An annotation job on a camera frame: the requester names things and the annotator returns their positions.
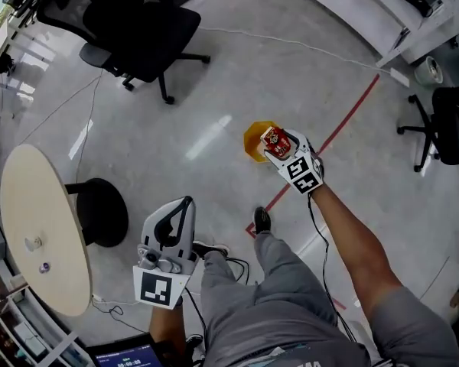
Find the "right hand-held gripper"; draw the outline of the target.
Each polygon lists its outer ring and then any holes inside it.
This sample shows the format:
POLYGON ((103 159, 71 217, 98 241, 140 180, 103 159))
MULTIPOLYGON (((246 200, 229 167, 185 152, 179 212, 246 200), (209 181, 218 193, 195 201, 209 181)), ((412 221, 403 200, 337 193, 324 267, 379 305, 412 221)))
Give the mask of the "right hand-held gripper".
POLYGON ((291 142, 289 154, 279 157, 265 149, 264 156, 300 194, 310 193, 324 182, 323 164, 311 150, 310 142, 305 135, 294 129, 284 128, 283 131, 291 142))

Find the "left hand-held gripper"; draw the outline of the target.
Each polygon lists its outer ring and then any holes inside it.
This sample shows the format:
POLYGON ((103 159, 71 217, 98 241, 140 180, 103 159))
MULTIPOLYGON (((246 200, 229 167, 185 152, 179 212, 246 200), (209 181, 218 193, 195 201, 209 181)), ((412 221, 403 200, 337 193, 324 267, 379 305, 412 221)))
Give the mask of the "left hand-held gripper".
POLYGON ((143 225, 138 264, 133 267, 135 300, 173 310, 199 261, 192 252, 196 206, 183 196, 161 206, 143 225), (176 257, 156 248, 175 248, 176 257))

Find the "red snack packet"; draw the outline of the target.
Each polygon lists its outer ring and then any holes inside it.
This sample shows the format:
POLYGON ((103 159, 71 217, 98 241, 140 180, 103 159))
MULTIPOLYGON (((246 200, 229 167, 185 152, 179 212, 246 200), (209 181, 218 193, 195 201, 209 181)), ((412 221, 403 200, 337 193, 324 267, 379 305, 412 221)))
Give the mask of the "red snack packet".
POLYGON ((260 139, 265 149, 277 158, 285 158, 291 150, 291 143, 282 128, 270 126, 260 139))

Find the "yellow waste bin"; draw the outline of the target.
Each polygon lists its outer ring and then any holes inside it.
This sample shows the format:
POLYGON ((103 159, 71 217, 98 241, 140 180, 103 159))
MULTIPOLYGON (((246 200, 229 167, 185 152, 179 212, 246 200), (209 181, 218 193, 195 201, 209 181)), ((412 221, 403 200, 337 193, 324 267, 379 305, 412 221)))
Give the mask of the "yellow waste bin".
POLYGON ((256 163, 269 162, 263 152, 261 136, 270 127, 278 127, 278 125, 273 121, 253 122, 243 134, 244 150, 256 163))

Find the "person's right forearm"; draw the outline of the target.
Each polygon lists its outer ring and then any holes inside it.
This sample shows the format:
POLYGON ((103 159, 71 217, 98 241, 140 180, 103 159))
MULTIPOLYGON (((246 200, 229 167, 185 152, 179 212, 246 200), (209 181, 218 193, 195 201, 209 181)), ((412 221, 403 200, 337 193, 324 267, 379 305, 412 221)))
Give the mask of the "person's right forearm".
POLYGON ((402 283, 392 271, 377 237, 343 204, 325 183, 311 197, 326 222, 351 277, 363 312, 371 321, 380 302, 402 283))

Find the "person's left forearm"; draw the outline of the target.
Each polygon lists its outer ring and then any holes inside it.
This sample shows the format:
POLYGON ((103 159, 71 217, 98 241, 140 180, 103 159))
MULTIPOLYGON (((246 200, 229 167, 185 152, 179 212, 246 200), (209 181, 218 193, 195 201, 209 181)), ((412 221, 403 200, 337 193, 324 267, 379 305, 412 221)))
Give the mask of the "person's left forearm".
POLYGON ((153 307, 149 333, 156 343, 170 343, 175 356, 184 356, 186 333, 184 326, 183 301, 179 300, 172 310, 153 307))

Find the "round beige table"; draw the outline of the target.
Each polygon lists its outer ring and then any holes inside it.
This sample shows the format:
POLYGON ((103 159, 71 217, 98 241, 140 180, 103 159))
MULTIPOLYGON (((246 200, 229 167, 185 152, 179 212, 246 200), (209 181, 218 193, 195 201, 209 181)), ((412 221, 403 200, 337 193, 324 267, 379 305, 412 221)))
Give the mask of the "round beige table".
POLYGON ((51 309, 83 314, 92 296, 92 275, 77 214, 56 169, 33 145, 8 156, 0 180, 0 212, 8 248, 29 287, 51 309), (28 252, 24 239, 43 246, 28 252), (51 269, 39 273, 42 263, 51 269))

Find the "person's left black shoe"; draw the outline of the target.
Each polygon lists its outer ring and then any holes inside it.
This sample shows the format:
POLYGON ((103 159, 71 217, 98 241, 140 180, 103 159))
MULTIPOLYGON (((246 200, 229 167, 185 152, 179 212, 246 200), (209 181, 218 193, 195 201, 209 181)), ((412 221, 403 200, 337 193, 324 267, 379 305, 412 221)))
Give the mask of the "person's left black shoe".
POLYGON ((204 259, 206 254, 210 252, 219 252, 221 253, 225 258, 228 257, 230 253, 230 249, 226 245, 210 245, 205 242, 201 241, 194 241, 192 244, 193 251, 199 258, 204 259))

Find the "person's black shoe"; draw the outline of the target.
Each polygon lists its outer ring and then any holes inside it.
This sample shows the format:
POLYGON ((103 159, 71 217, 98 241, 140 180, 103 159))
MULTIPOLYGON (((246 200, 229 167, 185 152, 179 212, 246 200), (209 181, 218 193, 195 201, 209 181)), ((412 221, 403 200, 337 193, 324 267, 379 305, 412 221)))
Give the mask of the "person's black shoe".
POLYGON ((256 207, 253 212, 253 224, 255 226, 255 235, 259 235, 262 232, 271 232, 272 221, 265 207, 256 207))
POLYGON ((230 249, 226 245, 210 245, 205 242, 201 241, 194 241, 192 244, 193 251, 199 258, 204 259, 206 254, 210 252, 219 252, 221 253, 225 258, 228 257, 230 253, 230 249))

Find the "black round table base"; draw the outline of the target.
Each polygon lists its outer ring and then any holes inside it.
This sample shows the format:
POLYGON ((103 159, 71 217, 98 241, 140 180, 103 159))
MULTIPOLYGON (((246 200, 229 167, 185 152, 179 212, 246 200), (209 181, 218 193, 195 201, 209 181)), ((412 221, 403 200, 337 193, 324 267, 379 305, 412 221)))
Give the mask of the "black round table base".
POLYGON ((76 214, 86 245, 112 248, 122 243, 128 232, 129 215, 114 185, 102 178, 92 178, 66 184, 65 188, 69 195, 76 195, 76 214))

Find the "person's right black shoe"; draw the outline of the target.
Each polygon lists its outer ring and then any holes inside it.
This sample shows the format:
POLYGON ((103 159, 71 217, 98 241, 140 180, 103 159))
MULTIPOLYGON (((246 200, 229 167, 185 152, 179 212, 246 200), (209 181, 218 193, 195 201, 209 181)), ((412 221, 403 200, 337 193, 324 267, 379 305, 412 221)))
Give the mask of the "person's right black shoe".
POLYGON ((262 232, 271 232, 272 221, 265 207, 256 207, 253 212, 253 224, 255 226, 255 235, 259 235, 262 232))

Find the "person's grey trousers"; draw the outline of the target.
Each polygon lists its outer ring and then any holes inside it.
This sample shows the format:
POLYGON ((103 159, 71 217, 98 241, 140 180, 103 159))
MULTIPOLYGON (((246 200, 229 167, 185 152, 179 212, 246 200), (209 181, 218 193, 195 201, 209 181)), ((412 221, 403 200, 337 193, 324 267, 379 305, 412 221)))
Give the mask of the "person's grey trousers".
POLYGON ((262 232, 254 241, 264 271, 262 283, 236 281, 219 252, 204 257, 201 283, 208 343, 288 343, 313 325, 337 325, 337 315, 311 269, 281 239, 262 232))

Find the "black wrist-mounted display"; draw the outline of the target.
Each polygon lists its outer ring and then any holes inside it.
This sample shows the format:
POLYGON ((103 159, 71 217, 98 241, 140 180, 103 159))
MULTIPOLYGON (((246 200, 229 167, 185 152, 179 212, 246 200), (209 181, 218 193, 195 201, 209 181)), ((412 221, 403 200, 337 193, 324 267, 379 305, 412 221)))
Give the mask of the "black wrist-mounted display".
POLYGON ((149 333, 86 348, 95 367, 169 367, 149 333))

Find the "white storage shelf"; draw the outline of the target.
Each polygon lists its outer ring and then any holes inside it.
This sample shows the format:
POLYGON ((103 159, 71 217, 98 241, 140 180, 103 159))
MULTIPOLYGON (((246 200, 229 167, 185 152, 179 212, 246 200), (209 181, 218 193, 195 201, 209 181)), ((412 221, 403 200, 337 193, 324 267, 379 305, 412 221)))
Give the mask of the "white storage shelf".
POLYGON ((0 367, 87 367, 90 359, 20 275, 0 261, 0 367))

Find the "white round bucket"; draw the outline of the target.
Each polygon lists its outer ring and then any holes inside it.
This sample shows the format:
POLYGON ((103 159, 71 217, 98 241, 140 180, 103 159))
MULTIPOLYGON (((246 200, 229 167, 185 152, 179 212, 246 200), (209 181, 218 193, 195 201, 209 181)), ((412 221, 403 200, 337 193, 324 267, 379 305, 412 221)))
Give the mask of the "white round bucket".
POLYGON ((443 72, 437 61, 427 56, 414 70, 416 81, 422 86, 437 86, 444 82, 443 72))

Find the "white curved shelf unit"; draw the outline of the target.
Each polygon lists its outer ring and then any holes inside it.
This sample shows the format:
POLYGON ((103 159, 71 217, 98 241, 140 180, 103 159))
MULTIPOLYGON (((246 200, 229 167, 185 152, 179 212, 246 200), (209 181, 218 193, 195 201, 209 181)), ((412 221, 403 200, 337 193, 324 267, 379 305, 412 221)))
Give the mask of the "white curved shelf unit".
POLYGON ((406 0, 315 0, 345 21, 380 55, 413 63, 459 34, 459 0, 435 0, 424 18, 406 0))

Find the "black swivel office chair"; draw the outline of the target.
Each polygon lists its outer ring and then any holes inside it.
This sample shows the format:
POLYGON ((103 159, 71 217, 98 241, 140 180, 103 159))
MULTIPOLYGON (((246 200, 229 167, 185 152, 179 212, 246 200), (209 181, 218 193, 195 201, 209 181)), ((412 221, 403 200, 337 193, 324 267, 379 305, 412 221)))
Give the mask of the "black swivel office chair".
POLYGON ((422 126, 399 126, 399 135, 405 132, 418 132, 425 136, 422 158, 414 166, 418 173, 425 166, 431 146, 435 147, 434 158, 446 165, 459 165, 459 86, 439 87, 431 97, 433 113, 428 115, 419 98, 414 94, 408 102, 416 105, 422 117, 422 126))

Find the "black mesh-back office chair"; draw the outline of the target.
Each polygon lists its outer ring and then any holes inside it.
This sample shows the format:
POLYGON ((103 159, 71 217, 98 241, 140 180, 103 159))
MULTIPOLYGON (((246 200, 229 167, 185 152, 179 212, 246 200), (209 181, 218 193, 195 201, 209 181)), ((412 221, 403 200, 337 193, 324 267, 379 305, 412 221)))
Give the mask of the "black mesh-back office chair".
POLYGON ((165 71, 176 60, 210 62, 185 52, 201 16, 177 0, 41 0, 37 19, 84 39, 80 58, 123 77, 127 90, 133 79, 158 81, 168 105, 175 99, 167 94, 165 71))

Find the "person's grey t-shirt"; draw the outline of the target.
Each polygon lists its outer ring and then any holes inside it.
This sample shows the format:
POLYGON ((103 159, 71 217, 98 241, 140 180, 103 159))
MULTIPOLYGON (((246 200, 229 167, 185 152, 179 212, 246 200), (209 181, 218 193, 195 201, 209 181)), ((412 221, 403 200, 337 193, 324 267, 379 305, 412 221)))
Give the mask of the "person's grey t-shirt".
MULTIPOLYGON (((451 327, 401 287, 373 309, 382 358, 398 367, 459 367, 451 327)), ((210 341, 204 367, 372 367, 366 347, 297 304, 267 301, 230 317, 210 341)))

